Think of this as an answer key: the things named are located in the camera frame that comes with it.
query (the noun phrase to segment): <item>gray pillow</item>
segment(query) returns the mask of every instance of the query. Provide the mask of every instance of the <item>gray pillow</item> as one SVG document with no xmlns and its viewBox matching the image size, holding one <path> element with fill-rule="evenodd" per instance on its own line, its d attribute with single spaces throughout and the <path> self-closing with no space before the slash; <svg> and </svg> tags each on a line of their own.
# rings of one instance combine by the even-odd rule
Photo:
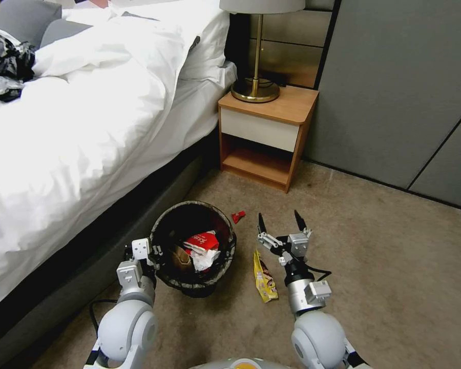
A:
<svg viewBox="0 0 461 369">
<path fill-rule="evenodd" d="M 61 19 L 60 4 L 43 0 L 5 0 L 0 3 L 0 29 L 36 48 L 41 44 L 46 28 L 56 19 Z"/>
<path fill-rule="evenodd" d="M 82 23 L 69 22 L 68 20 L 58 19 L 54 20 L 47 27 L 43 40 L 41 41 L 41 47 L 52 44 L 56 40 L 67 38 L 77 33 L 82 32 L 92 26 L 88 26 Z"/>
</svg>

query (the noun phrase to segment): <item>gray wall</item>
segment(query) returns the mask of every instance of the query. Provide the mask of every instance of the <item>gray wall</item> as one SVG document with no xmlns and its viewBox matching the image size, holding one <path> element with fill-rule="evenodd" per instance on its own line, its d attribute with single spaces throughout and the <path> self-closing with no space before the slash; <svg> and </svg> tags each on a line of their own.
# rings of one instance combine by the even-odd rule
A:
<svg viewBox="0 0 461 369">
<path fill-rule="evenodd" d="M 461 1 L 343 0 L 319 91 L 305 156 L 408 188 L 461 118 Z"/>
<path fill-rule="evenodd" d="M 461 124 L 410 190 L 461 206 Z"/>
</svg>

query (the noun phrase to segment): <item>bed frame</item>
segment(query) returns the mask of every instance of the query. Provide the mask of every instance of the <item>bed frame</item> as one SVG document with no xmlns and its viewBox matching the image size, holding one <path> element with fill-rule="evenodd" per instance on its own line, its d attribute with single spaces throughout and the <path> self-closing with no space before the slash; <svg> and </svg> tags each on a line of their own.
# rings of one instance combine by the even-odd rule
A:
<svg viewBox="0 0 461 369">
<path fill-rule="evenodd" d="M 247 71 L 249 27 L 248 16 L 231 15 L 225 55 L 239 73 Z M 34 342 L 114 282 L 124 246 L 147 237 L 159 215 L 180 202 L 200 175 L 217 166 L 218 157 L 215 129 L 119 199 L 3 299 L 0 367 L 24 366 Z M 20 359 L 13 360 L 18 354 Z"/>
</svg>

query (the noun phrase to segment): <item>lamp shade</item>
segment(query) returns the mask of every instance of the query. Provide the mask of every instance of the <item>lamp shade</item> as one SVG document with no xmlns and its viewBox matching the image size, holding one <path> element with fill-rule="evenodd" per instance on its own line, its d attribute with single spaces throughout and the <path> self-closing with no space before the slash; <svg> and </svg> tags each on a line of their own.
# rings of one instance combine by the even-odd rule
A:
<svg viewBox="0 0 461 369">
<path fill-rule="evenodd" d="M 220 9 L 245 14 L 290 13 L 305 6 L 305 0 L 220 0 Z"/>
</svg>

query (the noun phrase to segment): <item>white duvet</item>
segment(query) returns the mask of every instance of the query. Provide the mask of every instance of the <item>white duvet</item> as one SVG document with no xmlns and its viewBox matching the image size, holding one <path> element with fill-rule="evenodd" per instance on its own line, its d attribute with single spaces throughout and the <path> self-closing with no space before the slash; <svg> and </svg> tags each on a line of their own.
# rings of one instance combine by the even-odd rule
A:
<svg viewBox="0 0 461 369">
<path fill-rule="evenodd" d="M 154 139 L 195 36 L 116 17 L 37 51 L 40 78 L 0 102 L 0 300 Z"/>
</svg>

